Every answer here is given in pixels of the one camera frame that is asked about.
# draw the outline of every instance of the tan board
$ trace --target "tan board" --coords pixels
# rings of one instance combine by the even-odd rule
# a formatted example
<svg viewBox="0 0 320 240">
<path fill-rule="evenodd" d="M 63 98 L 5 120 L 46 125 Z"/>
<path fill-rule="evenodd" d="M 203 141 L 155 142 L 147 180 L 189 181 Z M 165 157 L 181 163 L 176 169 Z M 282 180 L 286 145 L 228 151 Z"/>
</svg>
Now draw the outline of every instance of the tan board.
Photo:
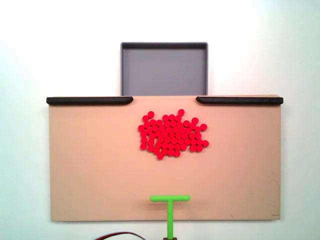
<svg viewBox="0 0 320 240">
<path fill-rule="evenodd" d="M 140 150 L 138 125 L 185 110 L 208 125 L 203 152 Z M 52 221 L 166 220 L 152 195 L 190 195 L 175 220 L 280 219 L 281 107 L 137 96 L 128 105 L 49 106 Z"/>
</svg>

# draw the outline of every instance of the green t-shaped handle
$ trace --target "green t-shaped handle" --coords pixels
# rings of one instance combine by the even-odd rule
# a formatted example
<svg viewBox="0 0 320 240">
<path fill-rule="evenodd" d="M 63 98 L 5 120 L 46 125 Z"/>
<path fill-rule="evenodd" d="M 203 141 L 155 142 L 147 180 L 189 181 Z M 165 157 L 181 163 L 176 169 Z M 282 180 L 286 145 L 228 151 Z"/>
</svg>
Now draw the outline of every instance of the green t-shaped handle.
<svg viewBox="0 0 320 240">
<path fill-rule="evenodd" d="M 167 202 L 168 216 L 167 216 L 167 238 L 174 239 L 174 202 L 189 201 L 188 195 L 158 195 L 151 196 L 151 202 Z"/>
</svg>

